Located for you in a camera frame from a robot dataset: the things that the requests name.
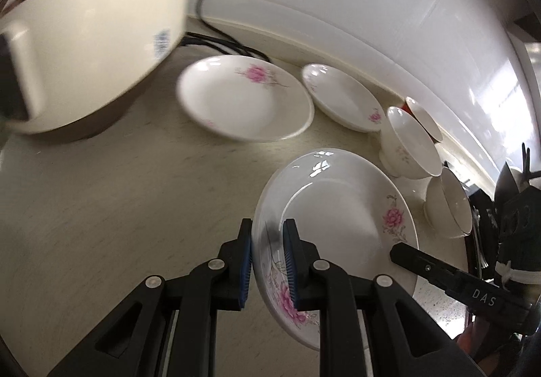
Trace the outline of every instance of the cream-colored appliance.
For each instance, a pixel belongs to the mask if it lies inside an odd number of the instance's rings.
[[[185,30],[187,0],[2,0],[0,111],[15,131],[74,123],[147,76]]]

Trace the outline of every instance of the backsplash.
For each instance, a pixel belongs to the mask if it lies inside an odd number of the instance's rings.
[[[540,147],[505,26],[526,0],[207,0],[204,14],[295,40],[421,102],[496,179]]]

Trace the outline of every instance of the sticker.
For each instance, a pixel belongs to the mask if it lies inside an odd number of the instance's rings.
[[[156,60],[161,59],[167,54],[169,50],[169,43],[171,42],[171,35],[168,29],[158,32],[154,36],[154,58]]]

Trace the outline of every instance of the floral plate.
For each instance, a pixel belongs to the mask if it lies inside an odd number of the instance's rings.
[[[385,111],[355,78],[325,65],[306,65],[302,81],[316,105],[329,118],[355,131],[380,131]]]
[[[194,121],[242,141],[294,137],[314,118],[312,98],[293,75],[240,55],[205,58],[187,67],[177,81],[177,98]]]
[[[302,239],[349,274],[393,277],[413,294],[417,276],[391,262],[400,241],[418,248],[409,209],[391,180],[356,154],[321,149],[295,159],[267,182],[255,211],[252,256],[267,307],[295,339],[319,349],[319,314],[297,311],[289,298],[282,223],[295,219]]]

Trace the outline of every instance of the power cord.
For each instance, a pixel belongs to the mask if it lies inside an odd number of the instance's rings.
[[[207,36],[204,34],[199,34],[196,32],[186,32],[186,36],[182,39],[180,46],[187,46],[187,45],[200,45],[200,46],[208,46],[210,48],[213,48],[217,50],[218,52],[221,52],[222,54],[229,55],[229,52],[225,51],[225,49],[222,49],[218,47],[217,45],[220,44],[221,46],[224,46],[228,49],[231,49],[232,51],[236,52],[240,55],[246,55],[248,57],[253,57],[255,55],[261,57],[265,61],[272,63],[270,58],[264,54],[263,52],[260,52],[256,49],[250,48],[248,46],[243,45],[241,42],[239,42],[237,39],[235,39],[233,36],[229,35],[226,32],[223,32],[222,30],[216,28],[215,26],[208,23],[202,15],[202,8],[203,3],[205,0],[197,0],[195,4],[195,15],[199,22],[201,22],[205,27],[210,29],[211,31],[221,35],[222,37],[226,38],[226,40],[218,39],[216,37]]]

